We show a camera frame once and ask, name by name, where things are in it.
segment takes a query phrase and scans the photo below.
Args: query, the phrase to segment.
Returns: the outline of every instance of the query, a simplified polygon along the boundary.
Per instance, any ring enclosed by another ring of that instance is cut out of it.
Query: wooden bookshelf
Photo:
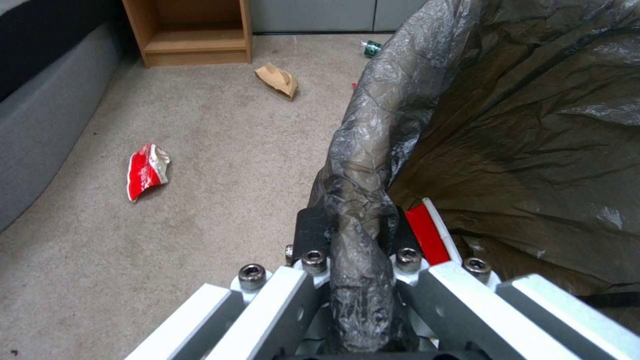
[[[148,67],[251,63],[249,0],[122,0]]]

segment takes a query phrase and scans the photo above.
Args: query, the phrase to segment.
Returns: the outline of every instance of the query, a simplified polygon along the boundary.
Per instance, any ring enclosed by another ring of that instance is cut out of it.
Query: carpet floor
[[[126,58],[56,177],[0,234],[0,359],[121,359],[203,283],[282,265],[367,63],[361,38],[389,35],[255,37],[253,64]],[[293,102],[253,75],[269,61],[298,79]],[[147,142],[170,155],[170,182],[131,204],[129,156]]]

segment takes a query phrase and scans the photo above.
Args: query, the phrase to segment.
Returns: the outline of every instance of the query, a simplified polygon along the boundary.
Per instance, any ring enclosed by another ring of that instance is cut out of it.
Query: black plastic bag
[[[403,24],[365,69],[309,202],[335,224],[335,350],[412,346],[378,245],[394,202],[430,197],[452,230],[604,286],[638,281],[638,14],[637,1],[429,0]]]

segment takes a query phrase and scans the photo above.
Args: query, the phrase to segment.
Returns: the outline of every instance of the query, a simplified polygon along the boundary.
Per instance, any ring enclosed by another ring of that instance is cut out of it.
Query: crumpled chip bag
[[[168,183],[166,168],[169,162],[169,155],[154,143],[144,145],[131,155],[127,173],[129,200],[136,202],[147,188]]]

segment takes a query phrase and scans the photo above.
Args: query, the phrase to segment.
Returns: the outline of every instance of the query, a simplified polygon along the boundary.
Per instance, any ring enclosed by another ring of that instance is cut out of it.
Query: screw head
[[[238,280],[243,290],[257,290],[267,282],[266,271],[260,264],[249,264],[240,268]]]
[[[422,255],[415,249],[404,247],[396,252],[396,264],[404,272],[420,270]]]
[[[293,245],[289,244],[284,247],[284,259],[287,262],[287,266],[291,266],[293,263]]]
[[[320,250],[311,250],[302,255],[302,269],[310,274],[326,271],[326,256]]]
[[[485,260],[467,258],[462,262],[462,267],[478,280],[486,283],[491,276],[491,266]]]

